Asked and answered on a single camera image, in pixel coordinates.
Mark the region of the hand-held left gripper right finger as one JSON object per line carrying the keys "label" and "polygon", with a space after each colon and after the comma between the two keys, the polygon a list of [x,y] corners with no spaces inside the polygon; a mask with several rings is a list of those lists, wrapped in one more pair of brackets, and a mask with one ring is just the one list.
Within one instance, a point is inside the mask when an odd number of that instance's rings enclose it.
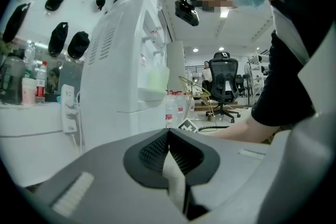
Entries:
{"label": "hand-held left gripper right finger", "polygon": [[336,224],[336,112],[318,114],[270,145],[212,140],[220,164],[187,187],[167,157],[169,197],[190,224]]}

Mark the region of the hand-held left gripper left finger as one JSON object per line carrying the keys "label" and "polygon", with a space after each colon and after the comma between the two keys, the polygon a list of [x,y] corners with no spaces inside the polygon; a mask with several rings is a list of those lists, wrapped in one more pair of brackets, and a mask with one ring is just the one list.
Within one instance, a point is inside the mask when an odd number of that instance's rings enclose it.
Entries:
{"label": "hand-held left gripper left finger", "polygon": [[93,148],[27,200],[49,224],[187,224],[162,176],[166,129]]}

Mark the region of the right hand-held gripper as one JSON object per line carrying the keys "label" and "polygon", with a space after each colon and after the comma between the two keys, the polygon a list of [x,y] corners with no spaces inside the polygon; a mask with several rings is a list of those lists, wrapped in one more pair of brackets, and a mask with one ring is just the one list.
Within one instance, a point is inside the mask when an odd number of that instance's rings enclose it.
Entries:
{"label": "right hand-held gripper", "polygon": [[198,127],[189,119],[184,119],[178,126],[178,129],[189,131],[196,133],[198,131]]}

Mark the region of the white water dispenser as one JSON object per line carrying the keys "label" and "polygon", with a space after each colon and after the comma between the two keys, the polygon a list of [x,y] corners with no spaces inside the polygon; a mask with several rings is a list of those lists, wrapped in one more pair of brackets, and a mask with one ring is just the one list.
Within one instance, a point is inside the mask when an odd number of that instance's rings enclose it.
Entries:
{"label": "white water dispenser", "polygon": [[86,55],[79,94],[85,150],[166,126],[165,104],[144,102],[149,72],[166,66],[165,34],[149,1],[131,0],[104,14]]}

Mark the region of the person's right forearm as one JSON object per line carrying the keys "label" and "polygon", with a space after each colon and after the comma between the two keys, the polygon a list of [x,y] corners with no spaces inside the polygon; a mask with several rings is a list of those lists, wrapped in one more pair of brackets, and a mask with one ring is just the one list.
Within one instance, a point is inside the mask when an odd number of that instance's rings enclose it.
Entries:
{"label": "person's right forearm", "polygon": [[213,133],[211,137],[231,141],[261,143],[278,130],[279,126],[266,126],[257,122],[252,116],[249,116],[243,121],[239,121],[228,128]]}

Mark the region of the bottles with red labels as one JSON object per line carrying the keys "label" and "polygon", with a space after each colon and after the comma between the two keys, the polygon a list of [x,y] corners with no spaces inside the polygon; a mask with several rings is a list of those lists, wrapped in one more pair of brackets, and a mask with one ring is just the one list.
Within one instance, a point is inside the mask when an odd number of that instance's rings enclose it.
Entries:
{"label": "bottles with red labels", "polygon": [[177,103],[173,91],[167,90],[165,98],[165,119],[166,127],[173,128],[176,126],[177,121]]}

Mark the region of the white drip tray grille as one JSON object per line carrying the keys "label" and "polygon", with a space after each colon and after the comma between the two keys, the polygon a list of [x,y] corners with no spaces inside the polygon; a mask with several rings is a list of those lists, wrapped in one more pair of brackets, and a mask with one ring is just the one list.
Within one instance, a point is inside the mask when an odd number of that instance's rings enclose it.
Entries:
{"label": "white drip tray grille", "polygon": [[144,102],[162,101],[166,96],[165,90],[138,87],[138,98]]}

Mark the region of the green plastic cup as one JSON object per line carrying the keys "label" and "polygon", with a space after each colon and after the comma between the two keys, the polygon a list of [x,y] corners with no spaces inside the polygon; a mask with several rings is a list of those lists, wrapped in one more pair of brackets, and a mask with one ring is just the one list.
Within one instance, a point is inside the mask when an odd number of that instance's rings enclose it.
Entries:
{"label": "green plastic cup", "polygon": [[166,66],[154,66],[149,72],[148,86],[155,91],[166,91],[170,69]]}

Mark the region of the black office chair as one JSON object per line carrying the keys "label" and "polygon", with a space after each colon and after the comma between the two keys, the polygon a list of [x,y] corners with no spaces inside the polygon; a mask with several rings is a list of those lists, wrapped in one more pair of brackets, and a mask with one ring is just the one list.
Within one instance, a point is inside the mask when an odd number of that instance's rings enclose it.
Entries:
{"label": "black office chair", "polygon": [[240,74],[236,76],[236,87],[240,97],[247,97],[247,84],[244,77]]}
{"label": "black office chair", "polygon": [[212,75],[212,82],[206,90],[210,93],[209,99],[217,102],[217,106],[206,112],[206,117],[210,120],[217,115],[226,115],[230,122],[235,122],[234,114],[240,117],[235,111],[229,111],[224,106],[233,103],[239,95],[236,86],[236,76],[238,71],[238,61],[231,58],[228,53],[216,53],[209,61],[209,69]]}

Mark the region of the white power strip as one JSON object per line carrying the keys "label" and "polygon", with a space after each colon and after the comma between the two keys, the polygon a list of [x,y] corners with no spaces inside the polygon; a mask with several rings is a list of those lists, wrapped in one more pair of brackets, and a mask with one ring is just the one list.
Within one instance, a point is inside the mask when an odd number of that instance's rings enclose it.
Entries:
{"label": "white power strip", "polygon": [[61,121],[66,135],[77,132],[77,109],[74,99],[74,87],[64,84],[61,88]]}

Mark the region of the white metal rack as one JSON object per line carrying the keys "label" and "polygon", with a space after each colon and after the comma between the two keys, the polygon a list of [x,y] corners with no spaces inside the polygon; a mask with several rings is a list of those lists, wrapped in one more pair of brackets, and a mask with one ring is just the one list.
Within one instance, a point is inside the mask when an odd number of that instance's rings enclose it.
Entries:
{"label": "white metal rack", "polygon": [[251,70],[253,102],[256,103],[264,89],[266,78],[268,77],[269,55],[263,55],[256,51],[248,58],[248,64]]}

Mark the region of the person's black shirt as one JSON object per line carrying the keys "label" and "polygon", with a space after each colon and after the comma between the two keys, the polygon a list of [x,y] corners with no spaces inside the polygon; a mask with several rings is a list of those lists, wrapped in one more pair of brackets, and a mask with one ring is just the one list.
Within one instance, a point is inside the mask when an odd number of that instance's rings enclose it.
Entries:
{"label": "person's black shirt", "polygon": [[252,109],[252,117],[266,126],[294,124],[312,111],[311,100],[298,78],[299,71],[336,23],[334,0],[274,0],[271,10],[269,73]]}

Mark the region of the stack of paper cups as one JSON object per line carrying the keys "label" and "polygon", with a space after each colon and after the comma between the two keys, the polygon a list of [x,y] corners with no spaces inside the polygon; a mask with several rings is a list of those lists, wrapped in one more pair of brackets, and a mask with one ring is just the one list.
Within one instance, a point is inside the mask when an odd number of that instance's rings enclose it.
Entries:
{"label": "stack of paper cups", "polygon": [[22,105],[34,105],[37,83],[35,79],[22,79]]}

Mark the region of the dark grey large bottle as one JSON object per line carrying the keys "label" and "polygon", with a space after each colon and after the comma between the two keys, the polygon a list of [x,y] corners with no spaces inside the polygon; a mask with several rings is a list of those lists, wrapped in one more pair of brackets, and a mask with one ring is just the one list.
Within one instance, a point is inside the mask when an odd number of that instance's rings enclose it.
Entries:
{"label": "dark grey large bottle", "polygon": [[8,54],[0,68],[0,101],[5,104],[22,103],[22,79],[25,76],[24,49]]}

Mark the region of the group of black hanging bags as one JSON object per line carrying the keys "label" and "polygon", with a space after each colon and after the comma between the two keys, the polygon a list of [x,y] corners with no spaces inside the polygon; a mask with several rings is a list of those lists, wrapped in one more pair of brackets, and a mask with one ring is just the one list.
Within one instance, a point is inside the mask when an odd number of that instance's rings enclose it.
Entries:
{"label": "group of black hanging bags", "polygon": [[18,50],[22,57],[43,51],[79,59],[100,18],[115,0],[0,0],[0,63]]}

